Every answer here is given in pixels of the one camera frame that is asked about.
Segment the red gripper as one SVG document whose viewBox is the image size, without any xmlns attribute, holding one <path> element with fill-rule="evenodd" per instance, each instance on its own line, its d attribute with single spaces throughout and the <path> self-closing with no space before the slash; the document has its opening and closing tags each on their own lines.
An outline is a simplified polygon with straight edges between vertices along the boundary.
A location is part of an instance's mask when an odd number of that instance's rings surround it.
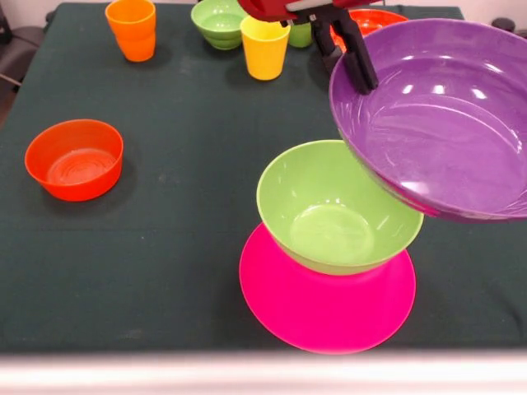
<svg viewBox="0 0 527 395">
<path fill-rule="evenodd" d="M 368 95 L 379 85 L 373 63 L 358 24 L 349 16 L 339 15 L 342 10 L 374 2 L 375 0 L 242 0 L 239 4 L 259 21 L 280 22 L 283 25 L 311 23 L 313 39 L 327 72 L 331 74 L 337 62 L 343 58 L 347 75 L 356 91 L 361 95 Z M 331 27 L 343 40 L 344 53 L 331 38 Z"/>
</svg>

